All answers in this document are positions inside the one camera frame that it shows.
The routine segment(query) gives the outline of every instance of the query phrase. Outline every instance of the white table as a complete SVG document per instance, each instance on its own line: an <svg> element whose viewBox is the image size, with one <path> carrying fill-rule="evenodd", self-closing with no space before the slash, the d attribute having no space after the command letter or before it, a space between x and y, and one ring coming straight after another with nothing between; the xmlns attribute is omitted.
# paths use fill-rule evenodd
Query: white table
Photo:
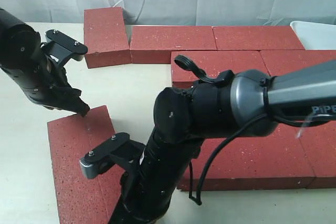
<svg viewBox="0 0 336 224"><path fill-rule="evenodd" d="M83 24L29 23L42 34L60 30L83 42ZM84 61L67 65L69 83L82 90L92 108L106 104L117 132L146 142L153 127L153 102L171 85L169 65L125 65L87 69ZM70 112L49 111L30 103L20 88L0 72L1 177L0 223L59 224L48 121ZM203 192L197 206L176 191L165 224L336 223L336 190Z"/></svg>

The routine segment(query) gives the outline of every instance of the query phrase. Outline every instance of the brick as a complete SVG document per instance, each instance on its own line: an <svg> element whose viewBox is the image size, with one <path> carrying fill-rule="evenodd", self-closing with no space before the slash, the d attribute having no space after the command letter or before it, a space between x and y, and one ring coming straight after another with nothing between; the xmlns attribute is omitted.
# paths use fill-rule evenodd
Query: brick
<svg viewBox="0 0 336 224"><path fill-rule="evenodd" d="M223 139L206 140L198 159L193 160L194 190L204 164ZM314 172L295 138L295 131L280 125L268 137L237 138L227 145L210 167L204 191L305 188ZM177 187L189 189L187 169Z"/></svg>
<svg viewBox="0 0 336 224"><path fill-rule="evenodd" d="M217 50L211 26L135 26L132 63L170 64L171 52Z"/></svg>
<svg viewBox="0 0 336 224"><path fill-rule="evenodd" d="M121 7L84 10L84 44L88 68L131 63Z"/></svg>
<svg viewBox="0 0 336 224"><path fill-rule="evenodd" d="M272 75L281 75L335 60L336 50L262 51L261 56ZM300 138L316 175L308 188L336 188L335 127L335 122L329 122L319 127L306 128Z"/></svg>
<svg viewBox="0 0 336 224"><path fill-rule="evenodd" d="M218 50L304 50L290 26L213 27Z"/></svg>
<svg viewBox="0 0 336 224"><path fill-rule="evenodd" d="M228 69L234 73L250 68L267 71L258 51L173 51L171 54L172 86L180 89L190 88L197 78L192 72L181 69L174 62L179 54L192 59L211 78L216 78L219 73Z"/></svg>
<svg viewBox="0 0 336 224"><path fill-rule="evenodd" d="M86 179L79 160L110 138L114 128L106 106L86 117L71 115L48 122L48 135L60 224L105 224L120 195L119 166L95 179Z"/></svg>

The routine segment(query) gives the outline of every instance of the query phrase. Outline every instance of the textured brick surface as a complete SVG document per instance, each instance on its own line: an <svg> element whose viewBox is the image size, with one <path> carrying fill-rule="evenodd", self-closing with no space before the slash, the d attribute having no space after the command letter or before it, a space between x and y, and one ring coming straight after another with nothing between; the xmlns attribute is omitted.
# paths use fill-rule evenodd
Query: textured brick surface
<svg viewBox="0 0 336 224"><path fill-rule="evenodd" d="M48 134L60 224L106 224L120 195L118 166L88 180L79 159L114 134L106 106L85 118L71 115L48 122Z"/></svg>
<svg viewBox="0 0 336 224"><path fill-rule="evenodd" d="M193 160L194 190L204 164L222 139L206 140L198 159ZM280 125L263 138L237 138L227 145L210 167L203 190L258 190L305 188L314 172L295 139L295 131ZM189 189L186 170L178 189Z"/></svg>
<svg viewBox="0 0 336 224"><path fill-rule="evenodd" d="M213 27L218 50L304 49L290 26Z"/></svg>
<svg viewBox="0 0 336 224"><path fill-rule="evenodd" d="M131 63L122 8L84 10L84 44L88 68Z"/></svg>
<svg viewBox="0 0 336 224"><path fill-rule="evenodd" d="M336 59L336 50L262 51L272 75L281 75ZM316 178L308 188L336 188L336 123L306 128L300 138Z"/></svg>
<svg viewBox="0 0 336 224"><path fill-rule="evenodd" d="M185 71L176 65L174 59L179 54L192 59L211 78L216 78L219 73L228 69L234 73L249 68L266 71L258 51L174 51L171 54L172 86L181 89L191 87L197 78L192 72Z"/></svg>
<svg viewBox="0 0 336 224"><path fill-rule="evenodd" d="M132 63L170 64L172 51L217 47L211 26L136 26L130 50Z"/></svg>

